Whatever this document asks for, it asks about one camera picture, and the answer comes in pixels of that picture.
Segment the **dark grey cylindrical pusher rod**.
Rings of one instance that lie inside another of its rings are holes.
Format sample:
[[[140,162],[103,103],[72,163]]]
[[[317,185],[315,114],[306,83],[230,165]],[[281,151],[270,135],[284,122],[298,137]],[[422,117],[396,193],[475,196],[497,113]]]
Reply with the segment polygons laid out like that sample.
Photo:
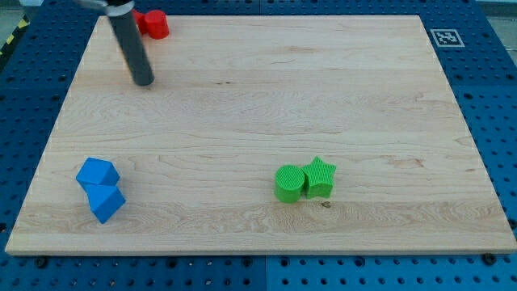
[[[153,70],[132,11],[122,15],[109,15],[108,18],[133,82],[138,86],[152,84]]]

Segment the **silver metal rod clamp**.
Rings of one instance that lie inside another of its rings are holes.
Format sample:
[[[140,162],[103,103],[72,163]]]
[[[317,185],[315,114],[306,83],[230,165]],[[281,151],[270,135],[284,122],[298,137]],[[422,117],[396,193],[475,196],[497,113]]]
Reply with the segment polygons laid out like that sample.
[[[95,11],[103,12],[109,17],[117,17],[131,12],[133,0],[74,0],[78,5]]]

